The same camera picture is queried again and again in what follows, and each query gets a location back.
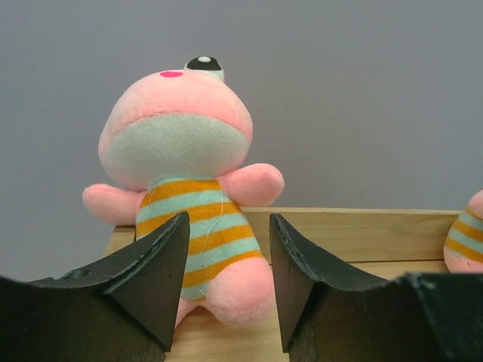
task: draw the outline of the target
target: wooden plank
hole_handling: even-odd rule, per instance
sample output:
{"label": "wooden plank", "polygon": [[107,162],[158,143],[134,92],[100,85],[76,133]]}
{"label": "wooden plank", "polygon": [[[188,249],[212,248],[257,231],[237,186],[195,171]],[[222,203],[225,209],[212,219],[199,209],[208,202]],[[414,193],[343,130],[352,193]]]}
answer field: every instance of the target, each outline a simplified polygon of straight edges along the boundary
{"label": "wooden plank", "polygon": [[[280,213],[305,237],[347,262],[442,259],[442,247],[459,215],[452,210],[245,208],[270,261],[269,215]],[[134,228],[119,227],[106,253],[133,241]]]}
{"label": "wooden plank", "polygon": [[[383,278],[405,272],[446,272],[442,260],[402,262],[356,262],[353,265]],[[168,359],[171,362],[273,361],[287,362],[281,352],[276,310],[263,323],[247,329],[223,326],[204,309],[188,314],[176,329]]]}

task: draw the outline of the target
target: plush toy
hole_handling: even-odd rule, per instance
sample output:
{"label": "plush toy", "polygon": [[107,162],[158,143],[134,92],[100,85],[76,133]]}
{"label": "plush toy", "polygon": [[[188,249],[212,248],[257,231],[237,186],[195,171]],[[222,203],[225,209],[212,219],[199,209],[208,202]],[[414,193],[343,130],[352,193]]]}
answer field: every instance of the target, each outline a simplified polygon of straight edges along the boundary
{"label": "plush toy", "polygon": [[275,306],[272,270],[240,207],[268,206],[282,192],[270,164],[240,168],[253,124],[213,57],[131,85],[100,135],[105,171],[124,189],[85,189],[86,208],[110,225],[136,225],[136,239],[187,210],[190,244],[176,325],[197,306],[247,327]]}
{"label": "plush toy", "polygon": [[483,273],[483,189],[451,226],[444,255],[450,272]]}

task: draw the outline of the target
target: gray chin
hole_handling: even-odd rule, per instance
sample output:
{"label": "gray chin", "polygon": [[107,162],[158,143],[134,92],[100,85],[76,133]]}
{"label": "gray chin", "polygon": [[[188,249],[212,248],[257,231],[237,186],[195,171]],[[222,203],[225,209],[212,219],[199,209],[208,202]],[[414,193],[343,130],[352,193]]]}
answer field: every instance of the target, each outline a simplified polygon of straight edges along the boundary
{"label": "gray chin", "polygon": [[250,144],[203,115],[159,115],[127,126],[101,159],[118,183],[145,189],[162,177],[215,177],[243,163]]}

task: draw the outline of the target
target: toy eye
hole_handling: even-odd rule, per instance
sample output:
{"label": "toy eye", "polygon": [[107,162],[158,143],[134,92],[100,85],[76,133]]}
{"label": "toy eye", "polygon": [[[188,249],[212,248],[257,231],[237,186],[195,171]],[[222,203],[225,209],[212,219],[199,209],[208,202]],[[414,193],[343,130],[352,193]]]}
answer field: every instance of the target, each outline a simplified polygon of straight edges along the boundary
{"label": "toy eye", "polygon": [[213,57],[197,57],[195,59],[190,60],[185,66],[184,69],[191,69],[197,72],[208,73],[214,75],[221,81],[225,81],[225,72],[223,68],[218,63],[218,60]]}
{"label": "toy eye", "polygon": [[208,70],[208,71],[217,71],[221,70],[221,66],[213,57],[198,57],[193,60],[190,60],[186,64],[187,69],[192,70]]}

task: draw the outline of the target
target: pink foot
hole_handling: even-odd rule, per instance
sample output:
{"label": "pink foot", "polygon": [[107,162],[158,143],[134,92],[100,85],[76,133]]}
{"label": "pink foot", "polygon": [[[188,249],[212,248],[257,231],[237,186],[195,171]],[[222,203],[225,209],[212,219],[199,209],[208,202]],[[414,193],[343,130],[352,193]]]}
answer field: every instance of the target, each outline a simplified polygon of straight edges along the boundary
{"label": "pink foot", "polygon": [[445,263],[452,273],[483,273],[483,263],[457,256],[451,250],[444,247]]}
{"label": "pink foot", "polygon": [[176,324],[174,327],[178,327],[178,324],[185,318],[185,316],[190,313],[193,309],[198,306],[195,302],[190,302],[189,300],[185,300],[180,298],[180,304],[178,305],[178,313],[176,315]]}
{"label": "pink foot", "polygon": [[249,327],[267,317],[275,307],[269,263],[250,258],[227,266],[211,281],[205,307],[231,327]]}

